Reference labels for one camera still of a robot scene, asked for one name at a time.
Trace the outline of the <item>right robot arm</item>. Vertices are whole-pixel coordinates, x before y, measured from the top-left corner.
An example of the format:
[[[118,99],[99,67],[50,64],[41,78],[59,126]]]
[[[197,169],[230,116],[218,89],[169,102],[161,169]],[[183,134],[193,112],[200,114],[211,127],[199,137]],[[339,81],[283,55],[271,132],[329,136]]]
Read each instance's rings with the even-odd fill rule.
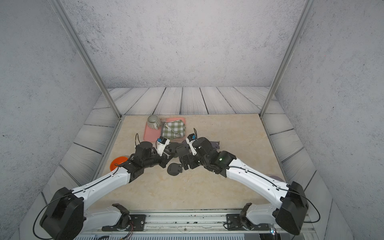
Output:
[[[185,170],[203,166],[210,172],[247,186],[268,200],[265,205],[247,203],[243,207],[239,214],[242,228],[253,230],[257,225],[277,224],[291,235],[298,236],[301,233],[309,200],[300,184],[288,184],[268,177],[235,155],[227,151],[218,152],[204,137],[194,140],[188,146],[178,146],[176,156]]]

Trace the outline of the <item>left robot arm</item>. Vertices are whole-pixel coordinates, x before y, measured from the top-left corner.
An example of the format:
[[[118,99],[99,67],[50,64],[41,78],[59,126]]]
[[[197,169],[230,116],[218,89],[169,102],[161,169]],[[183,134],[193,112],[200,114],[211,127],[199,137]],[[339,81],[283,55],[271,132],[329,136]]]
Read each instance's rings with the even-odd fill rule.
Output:
[[[50,203],[38,214],[39,224],[52,240],[73,240],[84,231],[107,227],[118,231],[134,230],[130,212],[121,204],[105,210],[88,212],[88,208],[113,190],[127,185],[144,173],[146,168],[159,165],[166,168],[174,154],[166,148],[157,150],[150,142],[136,145],[135,153],[116,165],[110,173],[83,186],[56,191]]]

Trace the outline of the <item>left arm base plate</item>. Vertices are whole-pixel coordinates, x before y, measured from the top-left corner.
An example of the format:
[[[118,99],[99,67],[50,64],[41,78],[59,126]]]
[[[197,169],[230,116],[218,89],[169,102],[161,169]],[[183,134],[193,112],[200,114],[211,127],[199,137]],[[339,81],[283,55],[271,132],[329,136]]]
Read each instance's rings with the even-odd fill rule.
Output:
[[[107,225],[102,227],[103,232],[142,232],[144,230],[146,215],[128,215],[122,214],[115,225]]]

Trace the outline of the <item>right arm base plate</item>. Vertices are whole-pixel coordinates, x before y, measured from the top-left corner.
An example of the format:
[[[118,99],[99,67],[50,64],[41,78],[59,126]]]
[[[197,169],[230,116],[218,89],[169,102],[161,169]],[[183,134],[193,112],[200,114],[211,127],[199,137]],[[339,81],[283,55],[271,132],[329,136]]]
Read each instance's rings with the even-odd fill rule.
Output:
[[[240,214],[227,214],[223,227],[228,231],[269,231],[269,224],[252,224],[250,221],[241,218]]]

